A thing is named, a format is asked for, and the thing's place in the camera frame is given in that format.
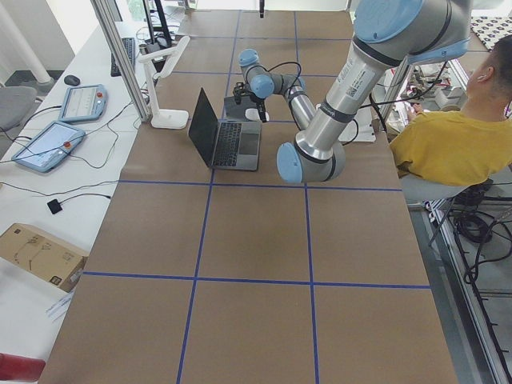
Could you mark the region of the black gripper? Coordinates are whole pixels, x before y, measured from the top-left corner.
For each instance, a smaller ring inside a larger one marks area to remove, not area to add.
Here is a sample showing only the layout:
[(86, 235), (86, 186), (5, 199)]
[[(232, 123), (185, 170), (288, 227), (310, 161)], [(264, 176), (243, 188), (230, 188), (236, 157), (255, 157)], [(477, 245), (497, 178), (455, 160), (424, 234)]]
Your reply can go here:
[[(258, 14), (260, 18), (264, 18), (265, 16), (265, 0), (258, 1)], [(262, 122), (267, 122), (267, 112), (264, 103), (264, 99), (257, 96), (252, 90), (246, 90), (246, 96), (249, 97), (249, 100), (252, 104), (252, 107), (258, 108), (258, 116)]]

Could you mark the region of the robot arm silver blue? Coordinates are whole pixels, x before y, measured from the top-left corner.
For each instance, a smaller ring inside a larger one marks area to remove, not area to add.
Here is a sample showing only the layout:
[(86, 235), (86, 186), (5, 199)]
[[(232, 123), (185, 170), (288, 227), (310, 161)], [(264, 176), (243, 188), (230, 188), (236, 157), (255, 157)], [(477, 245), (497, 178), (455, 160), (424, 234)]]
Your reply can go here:
[(469, 44), (471, 1), (362, 1), (346, 63), (319, 106), (296, 75), (272, 74), (246, 49), (238, 63), (256, 98), (280, 94), (299, 132), (278, 148), (277, 168), (285, 182), (325, 182), (345, 166), (339, 140), (383, 74), (402, 62), (436, 63), (462, 56)]

